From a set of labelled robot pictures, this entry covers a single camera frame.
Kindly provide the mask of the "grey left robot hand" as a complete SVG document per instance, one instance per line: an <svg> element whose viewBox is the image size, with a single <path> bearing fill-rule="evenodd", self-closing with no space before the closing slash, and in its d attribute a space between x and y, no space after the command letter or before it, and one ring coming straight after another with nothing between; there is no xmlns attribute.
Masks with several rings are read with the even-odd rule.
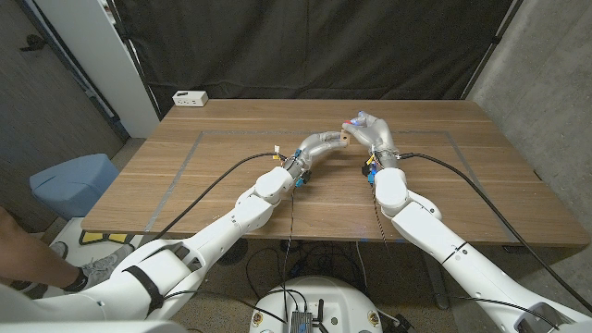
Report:
<svg viewBox="0 0 592 333"><path fill-rule="evenodd" d="M341 139L338 131L315 133L302 141L295 153L285 162L286 169L293 179L299 178L311 169L315 160L330 151L345 148L348 143Z"/></svg>

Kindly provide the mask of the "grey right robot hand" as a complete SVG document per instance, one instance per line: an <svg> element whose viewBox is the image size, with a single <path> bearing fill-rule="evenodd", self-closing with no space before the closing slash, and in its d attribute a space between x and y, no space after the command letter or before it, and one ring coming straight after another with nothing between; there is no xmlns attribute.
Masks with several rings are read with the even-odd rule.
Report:
<svg viewBox="0 0 592 333"><path fill-rule="evenodd" d="M398 149L384 119L360 111L357 117L345 121L342 128L366 147L383 168L397 168Z"/></svg>

